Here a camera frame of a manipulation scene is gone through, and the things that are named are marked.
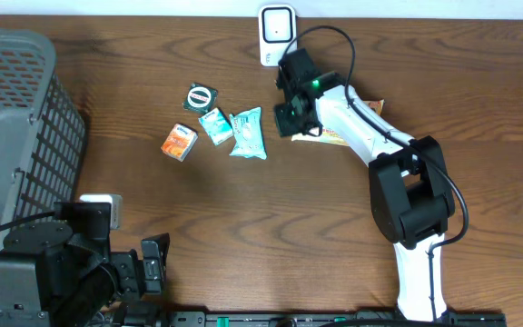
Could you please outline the small teal tissue pack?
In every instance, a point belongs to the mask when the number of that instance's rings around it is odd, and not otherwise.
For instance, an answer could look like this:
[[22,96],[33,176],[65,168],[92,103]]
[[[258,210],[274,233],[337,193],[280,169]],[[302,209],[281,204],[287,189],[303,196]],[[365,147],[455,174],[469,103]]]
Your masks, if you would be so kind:
[[233,137],[232,126],[218,107],[200,117],[198,121],[215,146]]

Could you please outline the teal wet wipes pack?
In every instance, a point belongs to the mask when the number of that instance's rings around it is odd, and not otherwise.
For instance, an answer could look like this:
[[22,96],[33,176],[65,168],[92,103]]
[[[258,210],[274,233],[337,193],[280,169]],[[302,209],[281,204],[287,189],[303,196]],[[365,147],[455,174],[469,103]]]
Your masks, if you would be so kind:
[[230,156],[267,159],[262,137],[261,116],[262,109],[260,107],[255,107],[236,115],[229,115],[235,138],[235,146]]

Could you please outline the dark green round-logo packet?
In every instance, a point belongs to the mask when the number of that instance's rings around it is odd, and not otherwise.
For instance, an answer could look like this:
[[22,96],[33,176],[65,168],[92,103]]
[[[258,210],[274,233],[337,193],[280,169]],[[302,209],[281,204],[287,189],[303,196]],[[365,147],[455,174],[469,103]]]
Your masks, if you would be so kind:
[[183,108],[197,114],[207,114],[213,109],[217,96],[216,89],[192,83],[183,101]]

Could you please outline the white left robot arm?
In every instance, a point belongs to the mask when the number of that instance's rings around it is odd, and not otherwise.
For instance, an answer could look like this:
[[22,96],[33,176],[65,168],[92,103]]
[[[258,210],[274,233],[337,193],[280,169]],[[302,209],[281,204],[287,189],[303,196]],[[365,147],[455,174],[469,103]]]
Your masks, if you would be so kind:
[[0,326],[165,326],[167,233],[114,252],[109,203],[56,203],[0,226]]

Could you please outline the orange tissue pack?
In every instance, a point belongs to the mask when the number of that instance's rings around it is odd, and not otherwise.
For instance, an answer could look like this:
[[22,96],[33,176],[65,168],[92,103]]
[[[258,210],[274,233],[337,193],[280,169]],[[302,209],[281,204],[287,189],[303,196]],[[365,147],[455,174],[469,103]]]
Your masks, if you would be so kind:
[[161,146],[161,151],[182,162],[198,139],[198,134],[188,126],[175,124]]

